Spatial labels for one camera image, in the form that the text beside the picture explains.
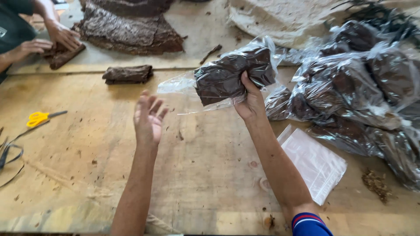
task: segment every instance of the scissor blade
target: scissor blade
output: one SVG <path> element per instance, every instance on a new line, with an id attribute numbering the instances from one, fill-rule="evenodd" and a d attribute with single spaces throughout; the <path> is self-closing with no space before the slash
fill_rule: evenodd
<path id="1" fill-rule="evenodd" d="M 56 112 L 56 113 L 53 113 L 53 114 L 49 114 L 48 115 L 48 118 L 51 118 L 51 117 L 54 117 L 54 116 L 58 116 L 58 115 L 62 115 L 62 114 L 66 114 L 66 113 L 67 113 L 66 110 L 65 111 Z"/>

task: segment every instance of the red stripe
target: red stripe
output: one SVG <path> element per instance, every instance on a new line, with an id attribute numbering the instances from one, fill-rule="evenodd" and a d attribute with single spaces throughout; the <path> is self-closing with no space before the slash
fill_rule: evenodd
<path id="1" fill-rule="evenodd" d="M 295 219 L 295 221 L 294 221 L 294 223 L 293 223 L 292 228 L 294 228 L 294 226 L 296 225 L 296 223 L 297 223 L 300 219 L 302 219 L 302 218 L 304 218 L 304 217 L 314 218 L 314 219 L 318 220 L 319 222 L 321 222 L 322 224 L 324 224 L 324 225 L 325 225 L 325 223 L 324 223 L 324 222 L 322 222 L 322 220 L 321 220 L 320 218 L 318 218 L 318 217 L 315 217 L 315 216 L 313 216 L 313 215 L 301 215 L 301 216 L 299 216 L 298 218 L 296 218 L 296 219 Z"/>

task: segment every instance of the hand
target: hand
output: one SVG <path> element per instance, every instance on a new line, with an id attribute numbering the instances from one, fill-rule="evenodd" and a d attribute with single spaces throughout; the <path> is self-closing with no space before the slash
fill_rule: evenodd
<path id="1" fill-rule="evenodd" d="M 244 71 L 241 75 L 241 81 L 248 91 L 248 95 L 243 102 L 236 103 L 235 109 L 245 122 L 254 122 L 265 116 L 264 98 L 261 91 L 248 78 L 248 73 Z"/>
<path id="2" fill-rule="evenodd" d="M 31 53 L 44 53 L 44 50 L 51 49 L 53 43 L 45 39 L 34 39 L 32 41 L 25 41 L 14 49 L 6 52 L 5 59 L 10 63 L 15 63 L 23 60 Z"/>
<path id="3" fill-rule="evenodd" d="M 137 145 L 158 146 L 162 135 L 162 121 L 168 113 L 168 108 L 164 108 L 158 115 L 162 104 L 163 100 L 156 101 L 156 96 L 149 96 L 147 90 L 142 92 L 134 111 Z"/>
<path id="4" fill-rule="evenodd" d="M 75 38 L 80 37 L 79 33 L 70 30 L 57 20 L 45 20 L 45 27 L 48 30 L 54 48 L 57 46 L 57 42 L 64 45 L 70 51 L 74 51 L 80 46 L 81 43 Z"/>

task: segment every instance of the yellow scissors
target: yellow scissors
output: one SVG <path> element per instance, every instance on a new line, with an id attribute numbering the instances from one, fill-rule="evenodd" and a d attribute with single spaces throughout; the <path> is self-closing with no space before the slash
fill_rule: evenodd
<path id="1" fill-rule="evenodd" d="M 43 122 L 43 121 L 45 121 L 45 120 L 47 120 L 49 118 L 52 118 L 54 116 L 58 116 L 58 115 L 61 115 L 61 114 L 65 114 L 65 113 L 67 113 L 66 110 L 65 111 L 56 112 L 56 113 L 53 113 L 53 114 L 42 113 L 42 112 L 35 112 L 35 113 L 32 113 L 29 116 L 29 121 L 28 121 L 28 123 L 26 123 L 26 125 L 28 127 L 35 127 L 35 126 L 39 125 L 41 122 Z"/>

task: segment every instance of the green shirt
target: green shirt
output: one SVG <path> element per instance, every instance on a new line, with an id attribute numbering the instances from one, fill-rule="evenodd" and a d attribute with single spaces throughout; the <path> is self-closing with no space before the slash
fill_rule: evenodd
<path id="1" fill-rule="evenodd" d="M 37 35 L 36 30 L 19 13 L 30 16 L 33 14 L 31 0 L 0 1 L 0 54 L 12 50 L 24 41 L 33 40 Z M 6 71 L 0 71 L 0 83 L 6 78 Z"/>

